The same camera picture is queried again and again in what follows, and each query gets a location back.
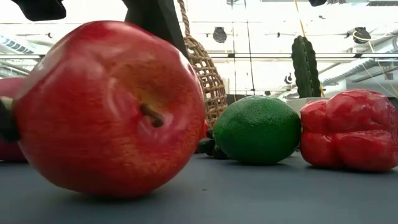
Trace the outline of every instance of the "gray table surface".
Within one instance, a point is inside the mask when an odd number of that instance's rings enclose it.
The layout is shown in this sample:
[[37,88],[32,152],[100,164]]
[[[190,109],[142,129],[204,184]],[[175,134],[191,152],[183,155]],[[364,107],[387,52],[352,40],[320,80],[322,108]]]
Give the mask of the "gray table surface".
[[54,187],[27,164],[0,162],[1,224],[396,224],[398,172],[317,170],[294,154],[270,167],[195,155],[148,197],[104,201]]

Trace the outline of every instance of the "red fruit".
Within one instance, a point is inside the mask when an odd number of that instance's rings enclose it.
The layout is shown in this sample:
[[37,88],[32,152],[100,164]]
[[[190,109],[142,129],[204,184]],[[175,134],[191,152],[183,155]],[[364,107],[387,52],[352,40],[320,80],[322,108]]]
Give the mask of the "red fruit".
[[208,128],[209,128],[209,125],[207,124],[207,121],[205,120],[205,123],[203,125],[203,136],[201,138],[206,138],[206,132],[207,132]]
[[[0,96],[14,98],[24,81],[23,77],[0,79]],[[16,142],[8,143],[0,140],[0,161],[26,161]]]
[[98,21],[61,39],[14,102],[20,144],[53,184],[135,197],[173,178],[202,135],[188,60],[132,24]]

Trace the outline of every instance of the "red bell pepper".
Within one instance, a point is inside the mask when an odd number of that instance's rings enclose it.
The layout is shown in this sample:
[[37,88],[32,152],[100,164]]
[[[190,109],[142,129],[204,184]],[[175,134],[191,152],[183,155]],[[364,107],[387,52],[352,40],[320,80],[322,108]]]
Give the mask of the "red bell pepper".
[[383,95],[347,90],[301,109],[300,150],[315,167],[387,171],[398,166],[398,112]]

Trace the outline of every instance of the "cactus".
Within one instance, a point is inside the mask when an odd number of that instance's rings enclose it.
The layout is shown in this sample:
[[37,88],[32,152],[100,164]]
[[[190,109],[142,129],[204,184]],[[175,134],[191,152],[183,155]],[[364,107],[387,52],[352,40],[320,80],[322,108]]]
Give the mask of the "cactus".
[[298,36],[294,39],[292,60],[297,92],[300,98],[320,97],[317,59],[312,44],[306,37]]

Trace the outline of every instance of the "hanging wicker chair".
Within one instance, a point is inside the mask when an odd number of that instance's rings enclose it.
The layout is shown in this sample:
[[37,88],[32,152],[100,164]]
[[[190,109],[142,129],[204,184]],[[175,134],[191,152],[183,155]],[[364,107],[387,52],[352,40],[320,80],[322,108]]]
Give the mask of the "hanging wicker chair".
[[201,83],[205,97],[206,120],[209,128],[212,128],[217,118],[227,107],[224,83],[207,51],[202,44],[191,36],[184,1],[178,0],[178,4],[185,26],[184,41],[188,49],[188,59]]

